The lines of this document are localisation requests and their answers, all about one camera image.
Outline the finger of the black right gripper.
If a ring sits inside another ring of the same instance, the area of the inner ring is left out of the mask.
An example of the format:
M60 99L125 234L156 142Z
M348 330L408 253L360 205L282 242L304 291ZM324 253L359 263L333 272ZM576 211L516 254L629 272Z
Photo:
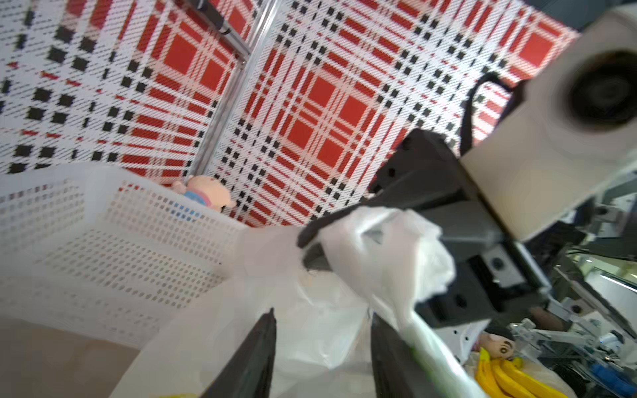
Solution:
M502 318L547 299L547 275L522 245L496 245L456 265L446 292L416 304L433 328Z
M412 210L442 230L441 242L461 264L505 243L505 231L439 134L416 129L377 173L374 196L310 222L297 246L305 264L326 263L318 235L361 207Z

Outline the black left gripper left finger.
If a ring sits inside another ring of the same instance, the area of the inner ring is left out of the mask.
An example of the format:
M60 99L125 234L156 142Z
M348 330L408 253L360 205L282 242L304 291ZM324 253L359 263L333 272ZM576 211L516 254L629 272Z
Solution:
M201 398L268 398L275 365L275 310L263 313Z

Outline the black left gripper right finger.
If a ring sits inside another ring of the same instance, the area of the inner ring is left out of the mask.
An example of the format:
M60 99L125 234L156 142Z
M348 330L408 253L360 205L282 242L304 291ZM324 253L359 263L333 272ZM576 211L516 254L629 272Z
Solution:
M433 382L398 332L378 315L371 326L371 360L377 397L434 398Z

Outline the translucent white plastic bag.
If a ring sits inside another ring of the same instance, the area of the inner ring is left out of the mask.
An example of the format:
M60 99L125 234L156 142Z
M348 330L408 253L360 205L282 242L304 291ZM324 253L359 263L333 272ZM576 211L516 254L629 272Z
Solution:
M438 225L412 210L361 207L318 233L329 270L308 270L297 227L243 230L231 275L139 353L116 397L195 397L221 374L257 320L277 322L274 397L373 397L373 316L393 327L444 397L483 390L416 304L446 292L456 267Z

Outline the white perforated plastic basket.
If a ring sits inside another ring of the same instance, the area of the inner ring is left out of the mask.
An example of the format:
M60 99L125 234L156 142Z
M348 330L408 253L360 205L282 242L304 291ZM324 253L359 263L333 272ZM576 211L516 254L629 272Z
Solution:
M1 314L142 348L230 273L242 224L118 167L1 179Z

